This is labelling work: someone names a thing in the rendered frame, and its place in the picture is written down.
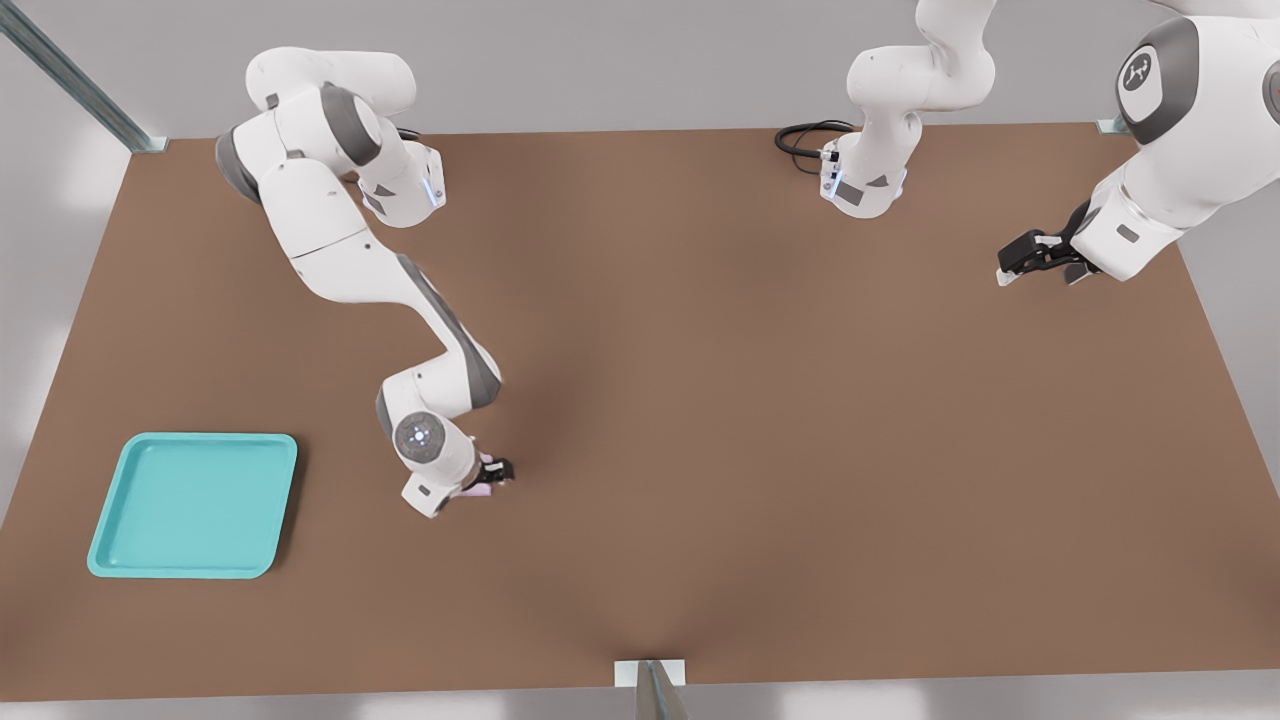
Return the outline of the pale blue-green tray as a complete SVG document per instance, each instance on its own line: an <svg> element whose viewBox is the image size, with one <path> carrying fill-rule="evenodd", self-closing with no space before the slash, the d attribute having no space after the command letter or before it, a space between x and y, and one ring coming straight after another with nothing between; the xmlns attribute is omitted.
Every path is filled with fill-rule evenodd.
<svg viewBox="0 0 1280 720"><path fill-rule="evenodd" d="M297 457L287 434L132 437L100 512L88 570L102 578L261 577L276 557Z"/></svg>

